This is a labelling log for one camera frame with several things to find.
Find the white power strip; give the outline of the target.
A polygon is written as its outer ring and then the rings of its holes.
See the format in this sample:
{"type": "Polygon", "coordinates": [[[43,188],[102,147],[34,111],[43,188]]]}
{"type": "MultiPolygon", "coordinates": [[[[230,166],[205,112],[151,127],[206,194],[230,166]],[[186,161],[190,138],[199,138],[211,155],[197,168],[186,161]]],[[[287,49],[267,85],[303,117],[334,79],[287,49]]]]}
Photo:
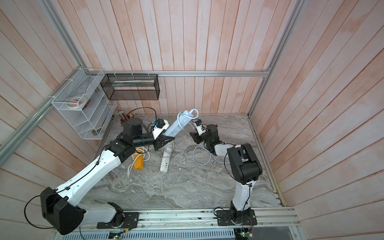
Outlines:
{"type": "Polygon", "coordinates": [[[160,167],[160,171],[162,173],[166,173],[168,171],[173,148],[174,148],[174,142],[168,143],[163,147],[163,157],[162,157],[162,163],[160,167]]]}

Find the grey power strip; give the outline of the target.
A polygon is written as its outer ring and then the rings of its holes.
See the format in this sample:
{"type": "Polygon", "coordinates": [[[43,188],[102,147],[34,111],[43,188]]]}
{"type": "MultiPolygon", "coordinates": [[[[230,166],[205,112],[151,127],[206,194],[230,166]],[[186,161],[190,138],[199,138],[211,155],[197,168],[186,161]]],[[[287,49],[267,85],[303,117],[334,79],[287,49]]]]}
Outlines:
{"type": "Polygon", "coordinates": [[[179,112],[176,121],[165,131],[165,136],[175,137],[191,120],[199,116],[199,112],[197,112],[197,116],[194,116],[195,111],[196,109],[179,112]]]}

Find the yellow power strip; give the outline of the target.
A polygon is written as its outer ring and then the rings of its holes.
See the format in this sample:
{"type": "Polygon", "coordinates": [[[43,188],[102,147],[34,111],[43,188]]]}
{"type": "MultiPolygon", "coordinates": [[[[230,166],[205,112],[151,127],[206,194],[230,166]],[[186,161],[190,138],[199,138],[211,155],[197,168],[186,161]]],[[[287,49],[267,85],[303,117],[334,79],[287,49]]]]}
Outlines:
{"type": "Polygon", "coordinates": [[[144,168],[144,156],[145,154],[142,151],[138,151],[133,155],[135,170],[142,170],[144,168]]]}

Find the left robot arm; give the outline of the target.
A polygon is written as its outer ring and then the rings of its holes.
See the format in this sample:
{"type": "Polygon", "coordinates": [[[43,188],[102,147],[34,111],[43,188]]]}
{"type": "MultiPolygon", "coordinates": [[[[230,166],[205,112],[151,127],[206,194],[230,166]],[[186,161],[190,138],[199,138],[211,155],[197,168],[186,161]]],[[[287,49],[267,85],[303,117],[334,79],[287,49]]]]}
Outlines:
{"type": "Polygon", "coordinates": [[[93,223],[106,223],[112,228],[120,228],[125,215],[117,204],[108,202],[99,206],[81,206],[81,200],[105,175],[133,155],[138,147],[153,146],[157,151],[173,141],[175,136],[172,131],[179,126],[179,121],[169,125],[168,121],[158,119],[149,131],[140,118],[126,120],[123,131],[104,147],[93,162],[56,189],[46,188],[42,191],[43,218],[61,235],[93,223]]]}

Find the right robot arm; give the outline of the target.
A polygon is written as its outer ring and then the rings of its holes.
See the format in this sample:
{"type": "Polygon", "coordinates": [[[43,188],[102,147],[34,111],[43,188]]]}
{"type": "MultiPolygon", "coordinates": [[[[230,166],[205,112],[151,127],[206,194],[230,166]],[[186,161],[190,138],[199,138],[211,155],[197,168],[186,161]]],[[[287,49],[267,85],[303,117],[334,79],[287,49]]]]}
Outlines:
{"type": "Polygon", "coordinates": [[[198,147],[208,151],[210,158],[224,157],[221,163],[230,165],[231,170],[227,173],[236,181],[235,195],[230,208],[225,210],[218,207],[213,210],[218,225],[256,225],[255,212],[251,208],[250,200],[253,187],[263,173],[263,169],[252,146],[250,144],[235,145],[221,141],[217,125],[205,125],[201,120],[194,121],[194,125],[196,131],[190,133],[194,142],[198,147]]]}

